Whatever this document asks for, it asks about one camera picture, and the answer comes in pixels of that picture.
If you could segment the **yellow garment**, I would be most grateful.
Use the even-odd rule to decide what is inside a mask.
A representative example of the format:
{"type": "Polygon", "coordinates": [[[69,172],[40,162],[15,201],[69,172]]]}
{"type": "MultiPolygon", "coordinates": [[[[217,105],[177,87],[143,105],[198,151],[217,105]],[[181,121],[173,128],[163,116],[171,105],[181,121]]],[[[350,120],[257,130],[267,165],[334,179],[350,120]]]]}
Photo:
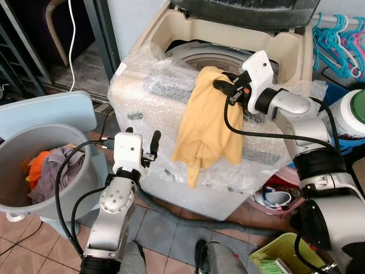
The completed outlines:
{"type": "Polygon", "coordinates": [[[215,80],[230,83],[223,73],[215,66],[205,66],[198,74],[171,156],[173,162],[186,164],[190,188],[196,188],[199,172],[221,157],[231,164],[242,161],[244,138],[227,128],[224,121],[226,95],[213,86],[215,80]]]}

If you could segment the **clear bubble wrap sheet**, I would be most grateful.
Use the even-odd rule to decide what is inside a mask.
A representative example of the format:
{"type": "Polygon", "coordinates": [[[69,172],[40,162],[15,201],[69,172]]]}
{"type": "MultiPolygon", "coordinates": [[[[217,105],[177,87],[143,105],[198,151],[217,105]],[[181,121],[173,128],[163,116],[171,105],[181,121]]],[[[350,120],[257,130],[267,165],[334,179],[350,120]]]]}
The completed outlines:
{"type": "MultiPolygon", "coordinates": [[[[133,128],[143,136],[145,146],[154,131],[161,133],[159,153],[148,173],[176,186],[189,185],[187,164],[172,156],[199,73],[182,59],[168,57],[156,45],[146,44],[125,58],[109,86],[108,97],[122,130],[133,128]]],[[[199,172],[196,185],[250,195],[293,160],[284,140],[275,137],[279,128],[261,113],[239,113],[238,106],[231,106],[229,118],[239,118],[232,122],[238,130],[263,136],[243,136],[239,164],[220,157],[199,172]]]]}

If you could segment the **grey washer drum rim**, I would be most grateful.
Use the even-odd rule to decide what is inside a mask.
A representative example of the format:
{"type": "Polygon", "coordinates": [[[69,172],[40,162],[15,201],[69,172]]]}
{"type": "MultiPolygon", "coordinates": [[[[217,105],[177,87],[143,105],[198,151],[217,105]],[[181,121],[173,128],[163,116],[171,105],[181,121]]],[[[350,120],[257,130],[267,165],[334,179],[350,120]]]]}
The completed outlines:
{"type": "Polygon", "coordinates": [[[215,66],[221,70],[240,75],[242,73],[242,64],[253,53],[253,51],[240,50],[209,42],[188,42],[167,50],[166,56],[180,58],[196,70],[201,70],[204,66],[215,66]]]}

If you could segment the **dark grey washer lid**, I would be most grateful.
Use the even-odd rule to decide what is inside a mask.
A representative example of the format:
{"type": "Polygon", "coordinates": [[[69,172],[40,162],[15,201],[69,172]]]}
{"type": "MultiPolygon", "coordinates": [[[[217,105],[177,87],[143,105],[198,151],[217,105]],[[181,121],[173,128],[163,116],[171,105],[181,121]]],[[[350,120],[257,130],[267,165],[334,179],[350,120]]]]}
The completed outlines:
{"type": "Polygon", "coordinates": [[[170,0],[188,14],[240,28],[303,28],[321,0],[170,0]]]}

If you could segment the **light blue basket lid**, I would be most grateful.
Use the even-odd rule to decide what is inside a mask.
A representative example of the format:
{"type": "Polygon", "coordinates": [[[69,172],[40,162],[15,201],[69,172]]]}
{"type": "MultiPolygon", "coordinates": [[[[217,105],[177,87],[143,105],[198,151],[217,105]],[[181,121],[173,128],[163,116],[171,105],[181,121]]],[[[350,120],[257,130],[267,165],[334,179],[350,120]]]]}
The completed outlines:
{"type": "Polygon", "coordinates": [[[67,124],[81,131],[97,126],[93,102],[84,91],[26,99],[0,106],[0,139],[44,124],[67,124]]]}

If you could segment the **orange cloth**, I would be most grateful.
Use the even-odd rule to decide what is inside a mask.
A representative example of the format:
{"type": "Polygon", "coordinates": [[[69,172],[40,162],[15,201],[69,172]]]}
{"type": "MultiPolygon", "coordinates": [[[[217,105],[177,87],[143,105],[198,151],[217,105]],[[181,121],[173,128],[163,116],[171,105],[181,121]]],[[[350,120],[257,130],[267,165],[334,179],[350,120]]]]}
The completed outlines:
{"type": "Polygon", "coordinates": [[[42,151],[36,157],[34,157],[27,165],[29,167],[29,172],[26,177],[26,182],[31,188],[34,188],[38,183],[39,178],[42,174],[42,167],[44,161],[50,156],[51,151],[42,151]]]}

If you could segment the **grey left robot leg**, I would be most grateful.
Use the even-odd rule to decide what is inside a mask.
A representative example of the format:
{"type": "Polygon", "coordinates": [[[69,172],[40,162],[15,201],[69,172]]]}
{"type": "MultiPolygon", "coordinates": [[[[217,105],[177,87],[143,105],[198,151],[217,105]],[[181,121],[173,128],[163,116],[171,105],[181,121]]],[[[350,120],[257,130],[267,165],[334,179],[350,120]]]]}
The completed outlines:
{"type": "Polygon", "coordinates": [[[137,242],[126,242],[118,274],[148,274],[144,249],[137,242]]]}

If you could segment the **grey robot leg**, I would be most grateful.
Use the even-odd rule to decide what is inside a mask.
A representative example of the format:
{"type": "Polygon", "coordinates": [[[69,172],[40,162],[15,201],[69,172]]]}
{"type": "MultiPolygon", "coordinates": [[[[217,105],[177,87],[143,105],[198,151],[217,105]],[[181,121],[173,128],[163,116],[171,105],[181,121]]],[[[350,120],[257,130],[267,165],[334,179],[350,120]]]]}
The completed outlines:
{"type": "Polygon", "coordinates": [[[137,242],[126,242],[118,274],[148,274],[144,249],[137,242]]]}
{"type": "Polygon", "coordinates": [[[248,274],[237,254],[217,241],[198,240],[194,261],[195,274],[248,274]]]}

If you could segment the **white jar green lid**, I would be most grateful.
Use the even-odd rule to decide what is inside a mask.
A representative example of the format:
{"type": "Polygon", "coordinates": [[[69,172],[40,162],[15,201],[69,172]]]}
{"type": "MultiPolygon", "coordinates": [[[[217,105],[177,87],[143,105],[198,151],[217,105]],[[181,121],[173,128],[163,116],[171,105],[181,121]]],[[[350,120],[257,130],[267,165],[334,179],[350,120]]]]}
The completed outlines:
{"type": "Polygon", "coordinates": [[[353,90],[330,106],[340,139],[365,138],[365,92],[353,90]]]}

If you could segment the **blue plastic basin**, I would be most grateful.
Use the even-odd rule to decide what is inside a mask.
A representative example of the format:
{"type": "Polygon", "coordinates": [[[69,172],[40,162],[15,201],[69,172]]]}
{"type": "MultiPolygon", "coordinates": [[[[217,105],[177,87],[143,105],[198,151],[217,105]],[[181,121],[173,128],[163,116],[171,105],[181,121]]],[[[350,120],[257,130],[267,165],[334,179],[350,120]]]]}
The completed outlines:
{"type": "MultiPolygon", "coordinates": [[[[332,112],[332,114],[336,115],[336,109],[334,107],[335,102],[337,102],[339,99],[342,99],[342,97],[349,93],[350,90],[335,83],[326,82],[326,84],[327,89],[322,101],[332,112]]],[[[365,139],[351,139],[349,136],[339,137],[340,151],[343,154],[349,154],[354,150],[355,147],[362,146],[363,144],[365,144],[365,139]]]]}

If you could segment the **grey plastic laundry basket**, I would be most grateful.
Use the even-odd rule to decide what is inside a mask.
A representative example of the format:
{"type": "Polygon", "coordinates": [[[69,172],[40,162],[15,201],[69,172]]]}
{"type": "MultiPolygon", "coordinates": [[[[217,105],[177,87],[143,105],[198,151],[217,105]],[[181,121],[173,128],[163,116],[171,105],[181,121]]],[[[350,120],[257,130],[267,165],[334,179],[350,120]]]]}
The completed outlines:
{"type": "MultiPolygon", "coordinates": [[[[29,198],[25,182],[26,168],[31,159],[42,151],[59,148],[64,144],[81,144],[86,134],[65,124],[47,124],[16,133],[0,144],[0,211],[15,215],[34,214],[58,221],[53,196],[34,204],[29,198]]],[[[60,190],[63,221],[71,221],[75,202],[85,193],[102,185],[91,155],[84,157],[80,173],[68,186],[60,190]]]]}

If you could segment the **grey right robot leg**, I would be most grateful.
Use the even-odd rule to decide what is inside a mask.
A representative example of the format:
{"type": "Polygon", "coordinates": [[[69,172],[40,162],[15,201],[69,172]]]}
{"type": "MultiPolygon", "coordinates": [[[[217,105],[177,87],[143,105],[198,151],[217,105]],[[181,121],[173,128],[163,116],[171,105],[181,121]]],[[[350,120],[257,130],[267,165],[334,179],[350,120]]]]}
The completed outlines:
{"type": "Polygon", "coordinates": [[[198,240],[194,261],[195,274],[248,274],[237,254],[217,241],[198,240]]]}

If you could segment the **yellow-green plastic basket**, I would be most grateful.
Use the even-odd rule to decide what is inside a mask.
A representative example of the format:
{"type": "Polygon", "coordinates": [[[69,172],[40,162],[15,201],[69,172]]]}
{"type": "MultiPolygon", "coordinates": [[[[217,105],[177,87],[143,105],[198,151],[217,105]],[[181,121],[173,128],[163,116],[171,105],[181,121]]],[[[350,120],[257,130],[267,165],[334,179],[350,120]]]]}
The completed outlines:
{"type": "MultiPolygon", "coordinates": [[[[274,259],[282,259],[293,274],[310,274],[313,272],[312,269],[305,266],[305,264],[295,255],[294,242],[296,237],[297,234],[291,232],[282,234],[266,246],[251,253],[249,259],[259,268],[259,271],[262,274],[268,274],[268,272],[263,271],[260,266],[261,262],[274,259]]],[[[302,239],[299,244],[299,251],[308,263],[317,267],[326,266],[327,263],[317,254],[315,249],[311,248],[307,241],[302,239]]]]}

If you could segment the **dark metal door frame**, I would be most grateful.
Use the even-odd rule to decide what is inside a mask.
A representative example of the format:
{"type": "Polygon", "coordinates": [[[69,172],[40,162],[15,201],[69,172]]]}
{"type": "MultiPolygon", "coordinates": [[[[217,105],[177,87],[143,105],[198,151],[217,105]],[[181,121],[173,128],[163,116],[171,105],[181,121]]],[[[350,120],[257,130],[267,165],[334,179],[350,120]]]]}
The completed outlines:
{"type": "Polygon", "coordinates": [[[83,2],[94,32],[95,44],[104,66],[107,83],[109,83],[120,63],[120,59],[108,2],[107,0],[83,0],[83,2]]]}

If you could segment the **white hanger rail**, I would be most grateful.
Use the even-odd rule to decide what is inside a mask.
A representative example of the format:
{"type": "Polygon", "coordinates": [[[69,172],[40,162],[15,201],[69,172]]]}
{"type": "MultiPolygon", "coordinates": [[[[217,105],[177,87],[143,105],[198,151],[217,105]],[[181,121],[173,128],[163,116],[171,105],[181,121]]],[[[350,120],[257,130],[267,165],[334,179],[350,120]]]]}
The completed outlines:
{"type": "Polygon", "coordinates": [[[363,19],[361,17],[336,17],[333,15],[314,15],[312,17],[312,21],[315,22],[329,22],[329,23],[338,23],[345,22],[348,25],[358,25],[363,19]]]}

